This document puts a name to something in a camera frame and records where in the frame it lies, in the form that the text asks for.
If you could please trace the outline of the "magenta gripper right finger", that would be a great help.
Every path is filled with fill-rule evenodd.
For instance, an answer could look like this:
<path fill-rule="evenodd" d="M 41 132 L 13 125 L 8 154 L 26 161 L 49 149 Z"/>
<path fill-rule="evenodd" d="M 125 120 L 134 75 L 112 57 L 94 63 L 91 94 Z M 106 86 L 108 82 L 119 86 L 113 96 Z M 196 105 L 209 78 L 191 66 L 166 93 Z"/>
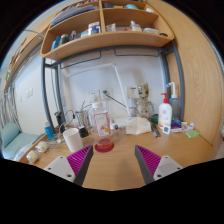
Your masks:
<path fill-rule="evenodd" d="M 145 184 L 152 183 L 154 181 L 153 176 L 161 161 L 161 157 L 139 145 L 135 146 L 135 156 Z"/>

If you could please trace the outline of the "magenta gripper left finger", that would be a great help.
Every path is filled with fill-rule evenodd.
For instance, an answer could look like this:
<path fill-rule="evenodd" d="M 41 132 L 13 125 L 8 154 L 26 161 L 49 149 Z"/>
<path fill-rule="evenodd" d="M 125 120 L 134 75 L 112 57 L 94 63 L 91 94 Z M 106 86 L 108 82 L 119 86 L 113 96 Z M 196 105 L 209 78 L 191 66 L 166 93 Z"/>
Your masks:
<path fill-rule="evenodd" d="M 93 146 L 89 145 L 69 155 L 67 160 L 75 174 L 74 183 L 82 186 L 93 156 Z"/>

